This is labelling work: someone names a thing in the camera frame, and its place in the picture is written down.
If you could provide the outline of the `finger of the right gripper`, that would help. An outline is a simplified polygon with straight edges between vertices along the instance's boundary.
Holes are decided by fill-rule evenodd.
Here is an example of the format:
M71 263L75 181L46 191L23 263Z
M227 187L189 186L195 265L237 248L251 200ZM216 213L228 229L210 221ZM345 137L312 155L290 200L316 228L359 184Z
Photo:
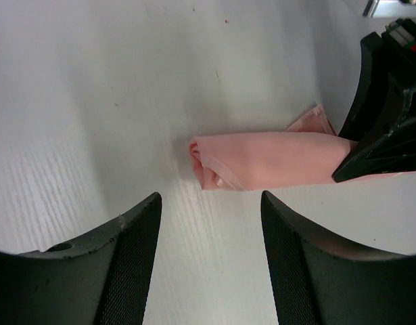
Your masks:
M404 82L407 71L400 45L388 32L372 32L360 42L361 71L353 103L340 131L340 137L361 141L376 125L388 102L390 75Z
M416 171L416 93L390 95L376 123L333 172L336 183Z

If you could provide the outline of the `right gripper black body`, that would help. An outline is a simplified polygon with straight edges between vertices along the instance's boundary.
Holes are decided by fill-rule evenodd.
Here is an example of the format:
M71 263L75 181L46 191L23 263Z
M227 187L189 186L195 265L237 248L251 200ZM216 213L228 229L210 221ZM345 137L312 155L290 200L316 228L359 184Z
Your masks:
M412 73L416 84L416 23L410 18L399 18L386 25L382 38L399 53L400 61Z

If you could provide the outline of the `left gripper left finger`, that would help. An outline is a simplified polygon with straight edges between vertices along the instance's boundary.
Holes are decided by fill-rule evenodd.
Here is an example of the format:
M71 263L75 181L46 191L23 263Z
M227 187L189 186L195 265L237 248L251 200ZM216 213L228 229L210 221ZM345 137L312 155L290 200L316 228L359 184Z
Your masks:
M161 214L153 193L44 252L0 251L0 324L141 324Z

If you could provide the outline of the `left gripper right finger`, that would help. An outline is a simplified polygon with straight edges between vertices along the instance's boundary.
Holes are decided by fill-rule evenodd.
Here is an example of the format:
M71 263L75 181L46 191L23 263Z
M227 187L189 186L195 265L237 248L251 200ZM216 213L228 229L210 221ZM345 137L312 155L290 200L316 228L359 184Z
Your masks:
M267 191L260 213L280 324L416 324L416 255L349 240Z

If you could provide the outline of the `pink cloth napkin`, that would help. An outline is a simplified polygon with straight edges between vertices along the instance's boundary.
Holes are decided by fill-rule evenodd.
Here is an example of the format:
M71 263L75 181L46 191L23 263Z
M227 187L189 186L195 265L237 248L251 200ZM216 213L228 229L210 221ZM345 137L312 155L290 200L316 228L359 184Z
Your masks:
M337 136L318 105L284 131L194 137L189 154L203 190L243 192L333 183L356 145Z

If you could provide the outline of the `aluminium mounting rail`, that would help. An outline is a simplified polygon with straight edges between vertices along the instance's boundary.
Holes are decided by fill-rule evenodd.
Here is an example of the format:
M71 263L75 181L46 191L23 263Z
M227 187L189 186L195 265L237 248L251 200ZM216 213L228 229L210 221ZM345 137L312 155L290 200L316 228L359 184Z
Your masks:
M377 0L368 1L363 17L366 18L416 18L416 1Z

